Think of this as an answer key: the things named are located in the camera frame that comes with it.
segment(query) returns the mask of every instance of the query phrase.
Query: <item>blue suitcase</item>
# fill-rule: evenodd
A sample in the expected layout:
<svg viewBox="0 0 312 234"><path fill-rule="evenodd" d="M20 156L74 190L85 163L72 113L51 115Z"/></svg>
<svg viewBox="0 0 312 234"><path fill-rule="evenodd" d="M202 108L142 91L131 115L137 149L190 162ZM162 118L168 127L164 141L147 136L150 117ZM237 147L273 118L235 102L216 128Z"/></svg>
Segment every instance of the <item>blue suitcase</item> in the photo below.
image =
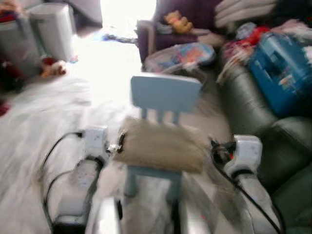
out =
<svg viewBox="0 0 312 234"><path fill-rule="evenodd" d="M249 69L278 117L311 113L312 67L296 40L264 34Z"/></svg>

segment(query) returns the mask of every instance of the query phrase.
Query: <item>child's chair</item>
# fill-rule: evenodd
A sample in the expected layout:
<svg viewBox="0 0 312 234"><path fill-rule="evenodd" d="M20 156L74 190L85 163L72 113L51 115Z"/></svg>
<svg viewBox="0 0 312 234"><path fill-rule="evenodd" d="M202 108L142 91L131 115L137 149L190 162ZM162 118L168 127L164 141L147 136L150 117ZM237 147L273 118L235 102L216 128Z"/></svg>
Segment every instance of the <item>child's chair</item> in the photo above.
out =
<svg viewBox="0 0 312 234"><path fill-rule="evenodd" d="M157 111L158 123L163 122L165 112L173 112L173 124L179 124L181 112L191 112L201 89L201 83L192 78L142 73L131 80L133 105L142 110L141 117L147 119L148 109ZM172 203L179 198L182 172L159 170L150 167L127 167L124 193L135 196L136 176L151 176L171 181L166 199Z"/></svg>

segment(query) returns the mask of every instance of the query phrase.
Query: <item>purple armchair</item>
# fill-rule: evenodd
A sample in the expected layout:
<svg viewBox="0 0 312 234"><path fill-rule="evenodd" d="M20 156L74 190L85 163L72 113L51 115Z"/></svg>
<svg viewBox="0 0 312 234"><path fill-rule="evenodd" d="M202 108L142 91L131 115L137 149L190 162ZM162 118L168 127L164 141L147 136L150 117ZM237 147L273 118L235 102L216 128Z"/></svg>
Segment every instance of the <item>purple armchair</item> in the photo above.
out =
<svg viewBox="0 0 312 234"><path fill-rule="evenodd" d="M156 23L168 13L178 10L193 23L196 29L215 28L215 7L222 0L157 0L156 11L151 21L140 20L137 23L138 48L141 61L155 51L168 48L176 44L185 44L197 41L194 34L158 34Z"/></svg>

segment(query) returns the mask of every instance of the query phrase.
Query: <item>green leather sofa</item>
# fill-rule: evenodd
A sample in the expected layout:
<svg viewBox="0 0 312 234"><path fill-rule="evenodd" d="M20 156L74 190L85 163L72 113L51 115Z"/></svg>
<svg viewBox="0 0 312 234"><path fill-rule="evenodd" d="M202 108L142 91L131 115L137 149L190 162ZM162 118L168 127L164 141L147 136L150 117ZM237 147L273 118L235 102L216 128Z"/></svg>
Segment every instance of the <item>green leather sofa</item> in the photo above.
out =
<svg viewBox="0 0 312 234"><path fill-rule="evenodd" d="M222 67L222 54L219 61ZM263 155L258 176L282 213L286 233L311 234L311 118L279 119L245 67L238 66L226 76L220 95L231 130L233 134L261 138Z"/></svg>

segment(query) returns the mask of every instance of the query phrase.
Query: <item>chair leg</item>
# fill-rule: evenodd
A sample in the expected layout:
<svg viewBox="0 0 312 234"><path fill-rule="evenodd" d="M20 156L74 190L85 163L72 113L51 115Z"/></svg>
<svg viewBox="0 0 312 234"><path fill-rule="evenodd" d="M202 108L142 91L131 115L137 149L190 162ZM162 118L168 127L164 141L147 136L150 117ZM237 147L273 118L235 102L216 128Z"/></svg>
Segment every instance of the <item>chair leg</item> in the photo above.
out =
<svg viewBox="0 0 312 234"><path fill-rule="evenodd" d="M182 174L171 179L170 188L166 195L168 203L174 203L180 198Z"/></svg>
<svg viewBox="0 0 312 234"><path fill-rule="evenodd" d="M128 197L133 197L137 194L137 180L136 174L131 172L131 170L127 170L127 178L124 187L124 194Z"/></svg>

